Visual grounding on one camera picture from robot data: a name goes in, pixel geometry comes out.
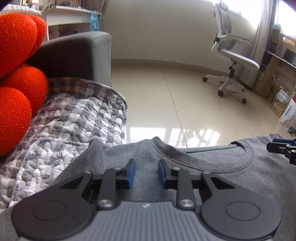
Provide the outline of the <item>white paper bag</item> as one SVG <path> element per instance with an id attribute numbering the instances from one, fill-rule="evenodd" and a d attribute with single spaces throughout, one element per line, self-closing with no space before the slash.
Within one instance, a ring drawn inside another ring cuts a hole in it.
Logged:
<path id="1" fill-rule="evenodd" d="M 282 116 L 279 119 L 282 126 L 289 132 L 295 133 L 296 129 L 296 104 L 292 98 L 287 105 L 287 108 L 283 112 Z"/>

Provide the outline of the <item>orange flower cushion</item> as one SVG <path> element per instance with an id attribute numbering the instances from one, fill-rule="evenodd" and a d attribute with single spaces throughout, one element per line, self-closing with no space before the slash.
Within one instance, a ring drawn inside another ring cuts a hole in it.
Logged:
<path id="1" fill-rule="evenodd" d="M 26 63 L 42 44 L 46 28 L 39 16 L 1 16 L 1 155 L 18 145 L 48 94 L 46 75 Z"/>

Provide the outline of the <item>white grey office chair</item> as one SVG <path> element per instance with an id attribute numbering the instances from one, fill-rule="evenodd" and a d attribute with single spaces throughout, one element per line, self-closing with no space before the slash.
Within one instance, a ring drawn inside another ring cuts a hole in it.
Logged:
<path id="1" fill-rule="evenodd" d="M 250 58 L 244 57 L 240 54 L 234 53 L 231 49 L 236 44 L 250 44 L 250 40 L 232 34 L 231 19 L 228 15 L 228 7 L 225 3 L 219 2 L 213 4 L 214 13 L 218 24 L 218 31 L 214 39 L 214 44 L 211 52 L 214 56 L 223 59 L 231 60 L 232 64 L 229 67 L 229 74 L 227 76 L 215 76 L 207 74 L 202 78 L 203 82 L 207 82 L 208 79 L 215 80 L 222 85 L 218 88 L 218 96 L 224 96 L 224 90 L 228 86 L 232 86 L 234 90 L 241 96 L 241 103 L 246 104 L 247 99 L 245 97 L 244 86 L 234 79 L 236 64 L 240 64 L 250 70 L 259 70 L 259 65 Z"/>

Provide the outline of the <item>wooden shelf right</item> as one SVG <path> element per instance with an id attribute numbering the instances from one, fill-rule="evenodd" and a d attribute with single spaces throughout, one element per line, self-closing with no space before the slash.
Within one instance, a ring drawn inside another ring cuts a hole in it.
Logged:
<path id="1" fill-rule="evenodd" d="M 271 101 L 271 110 L 280 117 L 295 94 L 295 38 L 274 24 L 252 90 Z"/>

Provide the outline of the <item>grey t-shirt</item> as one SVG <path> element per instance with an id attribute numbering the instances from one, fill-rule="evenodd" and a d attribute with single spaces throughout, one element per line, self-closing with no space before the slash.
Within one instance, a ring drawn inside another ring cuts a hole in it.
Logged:
<path id="1" fill-rule="evenodd" d="M 295 240 L 295 147 L 275 135 L 177 149 L 97 139 L 1 214 L 1 240 Z"/>

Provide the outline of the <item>white pillow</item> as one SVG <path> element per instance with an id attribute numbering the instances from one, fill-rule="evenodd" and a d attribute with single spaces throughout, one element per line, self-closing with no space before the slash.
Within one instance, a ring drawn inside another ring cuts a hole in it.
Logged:
<path id="1" fill-rule="evenodd" d="M 27 6 L 20 6 L 15 4 L 7 4 L 1 11 L 0 16 L 8 15 L 8 14 L 24 14 L 24 15 L 34 15 L 41 16 L 42 13 L 36 9 L 29 8 Z"/>

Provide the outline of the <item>grey sofa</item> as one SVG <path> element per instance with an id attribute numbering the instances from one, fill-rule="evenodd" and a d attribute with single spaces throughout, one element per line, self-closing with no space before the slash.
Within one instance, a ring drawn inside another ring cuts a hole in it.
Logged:
<path id="1" fill-rule="evenodd" d="M 26 63 L 47 78 L 76 77 L 111 86 L 111 43 L 106 32 L 84 32 L 45 41 Z"/>

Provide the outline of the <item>blue hanging bag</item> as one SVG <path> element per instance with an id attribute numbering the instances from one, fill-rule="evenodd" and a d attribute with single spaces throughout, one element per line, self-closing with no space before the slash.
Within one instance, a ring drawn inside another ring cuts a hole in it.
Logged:
<path id="1" fill-rule="evenodd" d="M 90 15 L 90 31 L 99 31 L 98 13 L 96 11 L 92 11 Z"/>

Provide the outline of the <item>white desk shelf unit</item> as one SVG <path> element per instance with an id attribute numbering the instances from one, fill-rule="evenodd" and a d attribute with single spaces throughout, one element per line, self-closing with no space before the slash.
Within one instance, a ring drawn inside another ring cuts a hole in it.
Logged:
<path id="1" fill-rule="evenodd" d="M 27 6 L 42 13 L 47 24 L 44 40 L 52 40 L 65 35 L 90 32 L 92 11 L 85 7 L 85 1 L 16 1 L 20 6 Z M 98 13 L 99 28 L 101 13 Z"/>

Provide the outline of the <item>grey white checkered quilt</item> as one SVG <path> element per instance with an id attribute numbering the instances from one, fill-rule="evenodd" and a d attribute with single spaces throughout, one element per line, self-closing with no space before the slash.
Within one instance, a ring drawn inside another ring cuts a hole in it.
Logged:
<path id="1" fill-rule="evenodd" d="M 93 138 L 108 146 L 125 138 L 125 98 L 107 85 L 54 78 L 19 144 L 1 158 L 1 210 L 48 188 Z"/>

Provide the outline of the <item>grey curtain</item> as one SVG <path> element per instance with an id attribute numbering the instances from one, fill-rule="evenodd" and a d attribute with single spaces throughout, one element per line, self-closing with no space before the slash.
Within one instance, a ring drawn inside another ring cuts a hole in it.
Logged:
<path id="1" fill-rule="evenodd" d="M 249 55 L 259 66 L 262 63 L 267 43 L 271 37 L 277 7 L 278 1 L 263 1 L 260 22 Z M 250 70 L 245 67 L 241 73 L 240 81 L 243 85 L 252 88 L 255 84 L 258 72 L 258 70 Z"/>

